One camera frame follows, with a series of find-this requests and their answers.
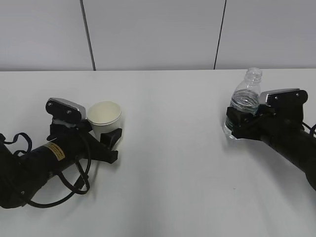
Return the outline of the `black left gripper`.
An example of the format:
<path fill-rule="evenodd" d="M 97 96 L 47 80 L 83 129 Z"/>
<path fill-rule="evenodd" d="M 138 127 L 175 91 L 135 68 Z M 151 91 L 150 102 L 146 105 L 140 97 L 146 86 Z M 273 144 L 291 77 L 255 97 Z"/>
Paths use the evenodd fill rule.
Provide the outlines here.
<path fill-rule="evenodd" d="M 59 161 L 68 158 L 85 158 L 106 163 L 118 159 L 118 151 L 113 148 L 122 136 L 122 129 L 101 133 L 98 141 L 91 134 L 91 124 L 87 119 L 78 123 L 78 127 L 67 128 L 64 125 L 52 124 L 46 147 Z"/>

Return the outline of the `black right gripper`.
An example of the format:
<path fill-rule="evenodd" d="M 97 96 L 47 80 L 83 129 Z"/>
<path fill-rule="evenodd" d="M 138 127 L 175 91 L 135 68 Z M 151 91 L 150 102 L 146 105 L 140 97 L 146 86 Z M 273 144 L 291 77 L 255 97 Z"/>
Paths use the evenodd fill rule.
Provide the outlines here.
<path fill-rule="evenodd" d="M 268 106 L 260 104 L 255 115 L 227 107 L 227 118 L 232 135 L 236 139 L 261 141 L 262 138 L 275 138 L 303 129 L 303 118 L 291 117 L 281 113 L 268 112 Z"/>

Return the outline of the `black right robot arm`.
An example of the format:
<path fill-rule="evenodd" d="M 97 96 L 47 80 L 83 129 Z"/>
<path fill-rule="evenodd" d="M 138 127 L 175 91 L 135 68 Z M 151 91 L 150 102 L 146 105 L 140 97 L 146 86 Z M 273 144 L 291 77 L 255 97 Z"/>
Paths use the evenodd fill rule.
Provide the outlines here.
<path fill-rule="evenodd" d="M 227 107 L 237 139 L 261 141 L 304 172 L 310 186 L 316 188 L 316 127 L 304 130 L 303 107 L 271 108 L 260 105 L 255 115 Z"/>

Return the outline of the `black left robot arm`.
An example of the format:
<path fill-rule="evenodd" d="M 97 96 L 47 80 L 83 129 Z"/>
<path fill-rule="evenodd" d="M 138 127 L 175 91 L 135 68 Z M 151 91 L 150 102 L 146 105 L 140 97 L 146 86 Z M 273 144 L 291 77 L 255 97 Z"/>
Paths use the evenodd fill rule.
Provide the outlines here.
<path fill-rule="evenodd" d="M 90 190 L 89 171 L 93 160 L 114 163 L 118 152 L 113 149 L 122 136 L 122 129 L 102 133 L 97 140 L 90 132 L 87 120 L 74 126 L 50 126 L 48 142 L 35 149 L 32 140 L 18 133 L 12 141 L 0 136 L 0 205 L 11 209 L 26 204 L 50 208 L 69 200 L 73 195 L 85 195 Z M 64 198 L 47 204 L 34 202 L 34 195 L 52 177 L 57 176 L 70 190 Z"/>

